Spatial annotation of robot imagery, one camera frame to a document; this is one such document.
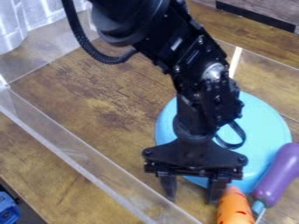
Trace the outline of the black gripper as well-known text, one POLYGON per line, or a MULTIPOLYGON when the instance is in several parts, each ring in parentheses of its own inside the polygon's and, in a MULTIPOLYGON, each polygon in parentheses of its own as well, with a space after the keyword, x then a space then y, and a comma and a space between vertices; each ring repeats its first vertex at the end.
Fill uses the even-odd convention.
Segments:
POLYGON ((142 152, 145 171, 159 174, 161 184, 170 201, 177 200, 177 176, 210 178, 207 203, 218 204, 230 179, 243 178, 249 158, 234 150, 223 149, 213 140, 187 143, 175 139, 142 152), (229 177, 214 177, 225 172, 229 177))

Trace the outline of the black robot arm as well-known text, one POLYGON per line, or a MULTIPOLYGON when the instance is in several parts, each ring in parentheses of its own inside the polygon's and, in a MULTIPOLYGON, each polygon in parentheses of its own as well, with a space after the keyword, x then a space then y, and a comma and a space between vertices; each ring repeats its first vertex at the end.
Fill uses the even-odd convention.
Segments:
POLYGON ((227 54, 194 20, 185 0, 91 2, 103 39, 133 46, 171 75, 177 89, 177 138, 143 150, 145 170, 161 179, 170 200, 177 198, 179 175, 207 178, 207 201, 217 203, 249 163, 235 152, 242 144, 226 143, 218 135, 225 125, 246 135, 237 123, 245 104, 230 78, 227 54))

